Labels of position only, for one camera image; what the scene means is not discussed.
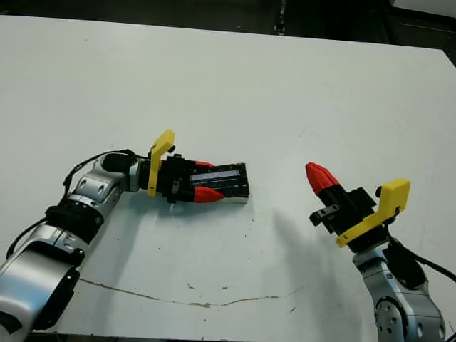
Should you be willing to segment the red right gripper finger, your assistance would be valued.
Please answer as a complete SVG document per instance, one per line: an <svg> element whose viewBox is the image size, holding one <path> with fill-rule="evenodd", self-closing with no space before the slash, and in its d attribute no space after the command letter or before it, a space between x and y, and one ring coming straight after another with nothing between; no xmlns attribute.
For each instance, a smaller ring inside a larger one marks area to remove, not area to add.
<svg viewBox="0 0 456 342"><path fill-rule="evenodd" d="M325 167L309 162L305 166L307 180L314 194L326 207L337 204L342 208L354 209L348 192Z"/></svg>

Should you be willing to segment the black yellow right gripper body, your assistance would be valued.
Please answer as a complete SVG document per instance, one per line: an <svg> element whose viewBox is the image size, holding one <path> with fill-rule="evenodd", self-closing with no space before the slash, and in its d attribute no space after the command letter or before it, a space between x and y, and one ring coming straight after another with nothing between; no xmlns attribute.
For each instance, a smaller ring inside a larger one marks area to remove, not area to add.
<svg viewBox="0 0 456 342"><path fill-rule="evenodd" d="M364 190L346 191L336 180L310 179L310 186L324 204L309 217L315 226L322 224L336 235L339 247L361 253L386 240L385 224L405 210L410 180L396 179L380 186L379 203Z"/></svg>

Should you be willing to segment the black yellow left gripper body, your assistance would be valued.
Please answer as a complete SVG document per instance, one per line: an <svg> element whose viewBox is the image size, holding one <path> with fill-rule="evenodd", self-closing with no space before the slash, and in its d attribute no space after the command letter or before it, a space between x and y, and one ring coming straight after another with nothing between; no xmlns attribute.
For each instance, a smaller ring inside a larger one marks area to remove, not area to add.
<svg viewBox="0 0 456 342"><path fill-rule="evenodd" d="M138 187L146 190L149 197L161 195L169 203L194 202L195 189L188 180L194 163L181 155L162 159L174 149L175 133L167 129L152 144L147 158L141 160L137 170Z"/></svg>

